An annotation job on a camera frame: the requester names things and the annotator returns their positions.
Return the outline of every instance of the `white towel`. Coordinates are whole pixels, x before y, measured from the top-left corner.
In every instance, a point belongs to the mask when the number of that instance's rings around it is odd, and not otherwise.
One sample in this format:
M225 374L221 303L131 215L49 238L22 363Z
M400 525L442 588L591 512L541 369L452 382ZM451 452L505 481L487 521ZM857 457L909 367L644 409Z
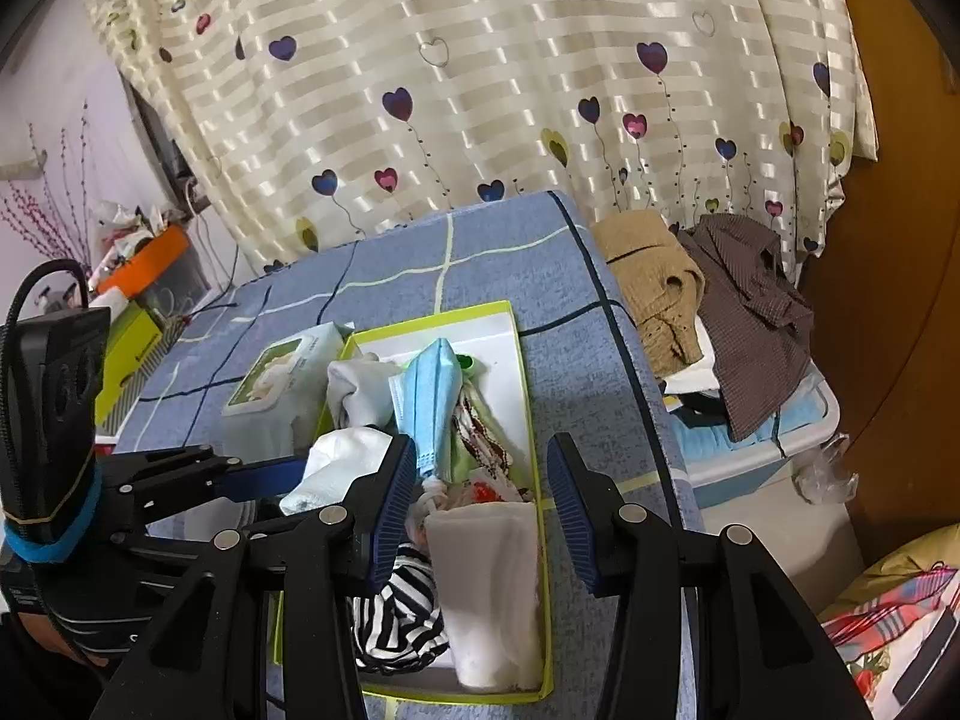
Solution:
M280 501L280 510L289 515L340 503L354 479L380 469L390 440L366 427L320 436L310 447L304 478Z
M678 370L664 379L667 395L681 395L685 392L703 392L706 389L720 389L720 382L713 372L713 365L716 362L716 355L713 352L713 344L710 342L710 336L707 334L707 327L701 322L700 317L693 317L693 326L697 331L697 346L704 356L693 365L688 365L683 370Z
M333 426L384 427L394 414L388 380L402 372L393 362L379 362L367 353L353 360L330 362L326 369L326 405Z
M460 684L476 692L538 689L535 505L474 504L430 514L424 525Z

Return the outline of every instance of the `yellow-rimmed box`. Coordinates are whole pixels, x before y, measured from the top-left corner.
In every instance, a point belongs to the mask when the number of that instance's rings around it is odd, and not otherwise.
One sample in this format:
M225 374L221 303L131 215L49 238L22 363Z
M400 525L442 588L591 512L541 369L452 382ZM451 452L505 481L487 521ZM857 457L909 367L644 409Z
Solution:
M544 678L539 690L510 693L468 693L456 680L449 653L416 674L390 677L361 674L361 688L368 695L416 701L423 704L529 704L553 690L553 646L550 625L550 584L546 562L544 512L536 467L536 445L530 418L526 373L520 353L520 337L510 303L500 300L469 308L410 319L408 322L353 333L341 360L373 352L380 360L406 365L437 338L446 338L457 354L474 357L479 371L474 384L508 445L514 466L511 476L518 487L534 490L536 526L539 531L539 586L541 647L544 650ZM320 415L317 435L328 433L333 422L326 408ZM282 664L282 605L274 629L274 661Z

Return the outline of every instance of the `curtain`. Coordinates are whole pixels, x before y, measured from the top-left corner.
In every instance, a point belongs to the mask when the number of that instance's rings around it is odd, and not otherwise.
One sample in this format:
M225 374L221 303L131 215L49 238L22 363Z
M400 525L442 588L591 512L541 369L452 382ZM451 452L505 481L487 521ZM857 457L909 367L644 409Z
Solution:
M256 269L558 188L748 214L786 266L872 155L844 0L85 0Z

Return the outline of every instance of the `black and white striped fabric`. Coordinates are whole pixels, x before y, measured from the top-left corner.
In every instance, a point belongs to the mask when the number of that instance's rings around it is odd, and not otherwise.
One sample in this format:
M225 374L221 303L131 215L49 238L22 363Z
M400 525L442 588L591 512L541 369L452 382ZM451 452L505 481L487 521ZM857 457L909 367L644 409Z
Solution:
M352 600L357 669L374 674L419 671L449 647L437 604L433 566L413 544L400 544L394 573L380 594Z

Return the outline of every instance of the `tan knitted garment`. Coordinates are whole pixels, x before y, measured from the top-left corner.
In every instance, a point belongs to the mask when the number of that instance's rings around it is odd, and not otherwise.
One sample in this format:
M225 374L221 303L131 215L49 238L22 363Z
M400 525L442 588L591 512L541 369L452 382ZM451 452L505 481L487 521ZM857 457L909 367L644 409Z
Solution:
M693 319L704 295L704 274L657 211L627 211L593 225L627 310L658 379L703 357Z

